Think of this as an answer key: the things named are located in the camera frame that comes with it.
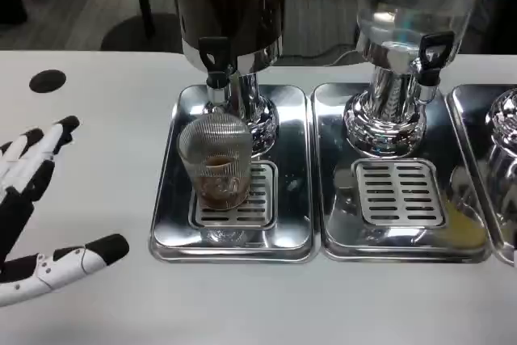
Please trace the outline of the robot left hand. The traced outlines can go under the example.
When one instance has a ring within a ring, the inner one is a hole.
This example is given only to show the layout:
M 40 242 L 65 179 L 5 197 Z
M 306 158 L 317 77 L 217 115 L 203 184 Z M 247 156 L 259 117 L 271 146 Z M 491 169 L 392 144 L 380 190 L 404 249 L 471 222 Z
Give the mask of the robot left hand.
M 47 131 L 33 128 L 1 146 L 1 306 L 51 293 L 120 261 L 130 251 L 120 234 L 80 246 L 56 249 L 51 255 L 9 260 L 11 252 L 51 182 L 55 157 L 73 140 L 80 125 L 67 116 Z

